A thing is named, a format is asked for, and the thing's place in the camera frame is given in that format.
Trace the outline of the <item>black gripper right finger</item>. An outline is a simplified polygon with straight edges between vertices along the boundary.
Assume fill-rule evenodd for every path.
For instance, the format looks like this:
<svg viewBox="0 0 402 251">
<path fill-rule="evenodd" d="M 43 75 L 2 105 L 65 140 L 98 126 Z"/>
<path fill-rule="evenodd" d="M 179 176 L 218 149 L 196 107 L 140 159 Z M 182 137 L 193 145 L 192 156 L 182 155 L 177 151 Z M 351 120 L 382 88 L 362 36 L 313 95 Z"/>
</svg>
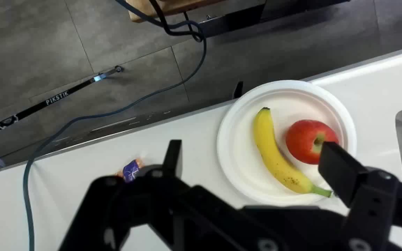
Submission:
<svg viewBox="0 0 402 251">
<path fill-rule="evenodd" d="M 361 205 L 362 188 L 369 170 L 341 145 L 336 142 L 323 145 L 319 172 L 348 208 Z"/>
</svg>

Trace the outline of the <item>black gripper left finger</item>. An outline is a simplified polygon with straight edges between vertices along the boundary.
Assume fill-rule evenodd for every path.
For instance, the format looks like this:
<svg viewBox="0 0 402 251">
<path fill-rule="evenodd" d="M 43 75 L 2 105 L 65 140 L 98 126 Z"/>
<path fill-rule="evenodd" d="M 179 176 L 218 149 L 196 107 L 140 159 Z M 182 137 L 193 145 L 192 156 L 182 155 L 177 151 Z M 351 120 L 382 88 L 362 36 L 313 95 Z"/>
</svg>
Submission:
<svg viewBox="0 0 402 251">
<path fill-rule="evenodd" d="M 183 142 L 181 140 L 172 140 L 170 142 L 165 160 L 163 165 L 164 173 L 172 177 L 182 176 L 182 149 Z"/>
</svg>

